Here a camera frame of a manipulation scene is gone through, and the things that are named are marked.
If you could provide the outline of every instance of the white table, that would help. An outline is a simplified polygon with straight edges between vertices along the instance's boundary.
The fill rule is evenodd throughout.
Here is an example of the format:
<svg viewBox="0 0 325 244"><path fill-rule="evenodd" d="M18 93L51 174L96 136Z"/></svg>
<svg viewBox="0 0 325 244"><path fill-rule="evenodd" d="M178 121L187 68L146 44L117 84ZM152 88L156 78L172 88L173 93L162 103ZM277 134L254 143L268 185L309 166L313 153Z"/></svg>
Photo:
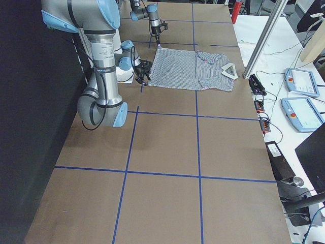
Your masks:
<svg viewBox="0 0 325 244"><path fill-rule="evenodd" d="M234 25L238 42L243 41L247 46L249 46L249 44L247 43L256 44L267 20L268 17L266 16L238 16L237 22ZM284 17L281 17L278 20L278 23L275 29L273 30L267 42L267 45L264 48L264 54L260 58L261 60L257 63L256 67L254 68L254 73L256 73L256 71L258 70L268 73L284 72L284 70L290 67L290 65L293 63L295 57L297 56L299 50L302 47L300 44L280 54L265 54L281 52L287 48L293 47L295 44L298 43L299 40L297 39L294 31L291 29L289 23ZM299 59L296 68L303 66L304 64L306 63L301 62ZM304 66L302 69L312 71L317 84L324 85L321 76L319 75L317 69L312 63ZM281 87L281 84L284 79L284 74L269 75L264 74L262 72L258 72L257 74L266 91L271 92L273 94L277 94L280 90L278 99L275 103L269 100L265 101L265 111L269 116L271 116L272 106L274 105L271 122L277 127L279 127L279 129L283 132L283 139L281 143L278 144L278 146L283 152L285 158L289 162L295 174L304 180L305 184L303 187L306 187L311 190L313 189L313 186L311 185L295 153L295 148L302 141L304 141L311 133L298 133L286 118L285 113L281 108L280 102L281 98L303 97L303 95L292 92L289 93L285 84L283 84L283 86ZM325 101L325 88L319 87L319 92L319 99ZM267 96L265 96L265 99L274 99L274 97L268 94ZM312 99L312 102L319 112L325 111L325 103L319 102L314 99ZM265 142L273 140L278 142L281 138L280 132L273 126L271 126L271 131L271 133L265 135ZM289 219L287 220L287 224L292 242L301 243L303 235L306 233L308 226L295 227L291 224ZM309 232L306 243L312 243L312 241L315 240L325 242L325 226L312 227L311 231Z"/></svg>

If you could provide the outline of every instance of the blue joint cap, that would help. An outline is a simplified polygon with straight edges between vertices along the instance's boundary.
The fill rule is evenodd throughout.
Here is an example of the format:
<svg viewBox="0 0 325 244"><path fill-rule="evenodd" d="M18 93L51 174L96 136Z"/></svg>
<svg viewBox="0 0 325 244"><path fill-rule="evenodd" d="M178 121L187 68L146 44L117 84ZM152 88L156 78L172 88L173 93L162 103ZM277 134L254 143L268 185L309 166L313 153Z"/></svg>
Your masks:
<svg viewBox="0 0 325 244"><path fill-rule="evenodd" d="M130 49L130 48L132 48L133 46L134 46L134 45L133 45L132 41L130 41L130 40L126 40L126 41L124 41L124 42L121 43L121 48L122 48L122 50Z"/></svg>
<svg viewBox="0 0 325 244"><path fill-rule="evenodd" d="M65 22L54 15L49 14L48 12L42 10L43 22L52 29L58 29L63 32L78 33L78 28L74 25Z"/></svg>
<svg viewBox="0 0 325 244"><path fill-rule="evenodd" d="M131 20L133 20L133 21L138 21L139 20L138 17L137 17L137 15L133 11L130 12L130 16L131 16Z"/></svg>
<svg viewBox="0 0 325 244"><path fill-rule="evenodd" d="M127 103L123 102L119 111L117 112L113 127L123 126L126 121L126 116L127 116Z"/></svg>
<svg viewBox="0 0 325 244"><path fill-rule="evenodd" d="M112 29L120 27L120 12L115 0L96 0L98 8Z"/></svg>
<svg viewBox="0 0 325 244"><path fill-rule="evenodd" d="M122 70L129 70L132 67L130 57L122 57L118 62L118 66Z"/></svg>
<svg viewBox="0 0 325 244"><path fill-rule="evenodd" d="M157 4L149 4L149 5L147 6L147 11L148 11L149 13L156 12L157 10L158 10L158 6L157 6Z"/></svg>

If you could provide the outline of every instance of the white label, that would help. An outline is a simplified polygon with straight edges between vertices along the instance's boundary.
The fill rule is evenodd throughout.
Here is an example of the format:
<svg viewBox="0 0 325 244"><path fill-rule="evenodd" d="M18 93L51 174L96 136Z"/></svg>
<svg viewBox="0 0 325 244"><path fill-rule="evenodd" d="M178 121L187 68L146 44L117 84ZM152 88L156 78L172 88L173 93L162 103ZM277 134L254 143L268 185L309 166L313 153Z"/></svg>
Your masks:
<svg viewBox="0 0 325 244"><path fill-rule="evenodd" d="M95 60L113 59L114 47L113 43L90 43L92 57Z"/></svg>
<svg viewBox="0 0 325 244"><path fill-rule="evenodd" d="M275 144L268 144L268 148L274 157L281 156L281 153Z"/></svg>

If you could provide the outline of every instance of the wall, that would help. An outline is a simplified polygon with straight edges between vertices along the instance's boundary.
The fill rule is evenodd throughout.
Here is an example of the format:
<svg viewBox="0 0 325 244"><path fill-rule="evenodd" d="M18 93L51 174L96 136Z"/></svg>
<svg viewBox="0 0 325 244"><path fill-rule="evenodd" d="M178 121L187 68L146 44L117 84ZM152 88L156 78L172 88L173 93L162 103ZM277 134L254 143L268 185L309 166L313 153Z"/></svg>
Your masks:
<svg viewBox="0 0 325 244"><path fill-rule="evenodd" d="M0 33L0 243L12 244L33 220L85 75L71 34L43 23L41 1L2 1Z"/></svg>

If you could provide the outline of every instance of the blue tape line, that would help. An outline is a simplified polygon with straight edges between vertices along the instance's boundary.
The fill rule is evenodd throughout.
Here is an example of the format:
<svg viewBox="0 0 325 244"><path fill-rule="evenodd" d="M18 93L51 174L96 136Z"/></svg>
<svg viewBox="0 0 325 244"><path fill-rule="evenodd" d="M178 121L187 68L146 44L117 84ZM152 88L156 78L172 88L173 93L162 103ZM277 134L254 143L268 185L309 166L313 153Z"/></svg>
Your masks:
<svg viewBox="0 0 325 244"><path fill-rule="evenodd" d="M134 43L148 43L150 48L150 44L153 44L155 42L152 42L152 37L150 37L150 41L149 42L141 42L141 41L132 41ZM161 42L161 44L173 44L173 45L193 45L193 44L188 44L188 43L174 43L174 42Z"/></svg>
<svg viewBox="0 0 325 244"><path fill-rule="evenodd" d="M173 113L154 113L154 112L141 112L141 114L154 114L154 115L169 115L169 116L185 116L185 117L196 117L196 115L189 115L189 114L173 114Z"/></svg>
<svg viewBox="0 0 325 244"><path fill-rule="evenodd" d="M216 24L233 24L232 22L219 22L219 21L202 21L202 20L196 20L194 21L199 23L216 23Z"/></svg>
<svg viewBox="0 0 325 244"><path fill-rule="evenodd" d="M231 22L219 22L219 21L203 21L203 20L177 20L177 19L164 19L164 21L171 21L171 22L200 22L200 23L216 23L216 24L233 24Z"/></svg>
<svg viewBox="0 0 325 244"><path fill-rule="evenodd" d="M84 168L84 167L71 167L71 166L54 166L56 169L77 169L77 170L91 170L91 171L106 171L106 172L117 172L117 173L125 173L124 170L118 169L98 169L98 168Z"/></svg>
<svg viewBox="0 0 325 244"><path fill-rule="evenodd" d="M139 111L139 106L137 107L137 113L136 113L136 118L135 118L135 120L134 120L133 131L132 131L132 137L131 137L131 142L130 142L130 148L129 148L129 150L128 150L128 156L127 156L126 168L125 168L124 179L123 179L123 186L122 186L122 191L121 191L120 201L119 201L119 204L118 204L118 211L117 211L117 216L116 216L116 222L115 222L115 228L114 228L114 235L113 235L112 244L115 244L116 231L117 231L118 221L119 221L119 217L120 217L121 206L122 206L122 200L123 200L123 195L124 195L124 188L125 188L125 183L126 183L127 169L128 169L128 164L129 164L130 157L131 157L131 151L132 151L133 139L134 139L134 134L135 134L135 131L136 131L136 126L137 126L138 111Z"/></svg>
<svg viewBox="0 0 325 244"><path fill-rule="evenodd" d="M221 117L221 116L205 116L205 115L191 115L191 114L176 114L176 113L155 113L155 112L141 112L141 114L153 114L153 115L169 115L169 116L186 116L186 117L199 117L199 118L220 118L220 119L233 119L233 120L248 120L258 121L257 118L235 118L235 117Z"/></svg>
<svg viewBox="0 0 325 244"><path fill-rule="evenodd" d="M203 178L203 179L221 179L221 180L234 180L234 181L276 183L275 180L264 180L264 179L242 179L242 178L228 178L228 177L215 177L215 176L201 176L201 178Z"/></svg>
<svg viewBox="0 0 325 244"><path fill-rule="evenodd" d="M193 44L189 44L189 43L174 43L174 42L161 42L161 44L173 44L173 45L193 45Z"/></svg>
<svg viewBox="0 0 325 244"><path fill-rule="evenodd" d="M196 118L197 118L197 142L198 142L198 168L199 168L201 244L204 244L203 207L202 207L202 181L201 181L201 159L200 159L200 132L199 132L199 116L198 116L199 109L198 109L198 93L197 93L197 91L195 91L195 104L196 104Z"/></svg>
<svg viewBox="0 0 325 244"><path fill-rule="evenodd" d="M128 171L129 174L147 174L147 175L161 175L172 177L186 177L186 178L199 178L197 175L190 174L169 174L169 173L155 173L155 172L143 172L143 171Z"/></svg>
<svg viewBox="0 0 325 244"><path fill-rule="evenodd" d="M193 51L195 51L194 8L192 4Z"/></svg>
<svg viewBox="0 0 325 244"><path fill-rule="evenodd" d="M221 116L204 116L199 115L200 118L222 118L222 119L234 119L234 120L250 120L250 121L259 121L258 118L235 118L235 117L221 117Z"/></svg>
<svg viewBox="0 0 325 244"><path fill-rule="evenodd" d="M105 171L114 173L130 173L130 174L148 174L148 175L161 175L161 176L173 176L173 177L188 177L188 178L199 178L198 175L190 174L170 174L170 173L156 173L156 172L144 172L144 171L125 171L118 169L102 169L102 168L86 168L86 167L72 167L72 166L54 166L56 169L72 169L72 170L88 170L88 171ZM262 179L243 179L243 178L228 178L228 177L217 177L217 176L203 176L204 179L218 179L218 180L234 180L234 181L250 181L250 182L264 182L264 183L276 183L274 180L262 180Z"/></svg>
<svg viewBox="0 0 325 244"><path fill-rule="evenodd" d="M214 45L214 44L211 44L210 46L212 46L212 47L238 47L238 46L232 46L232 45Z"/></svg>

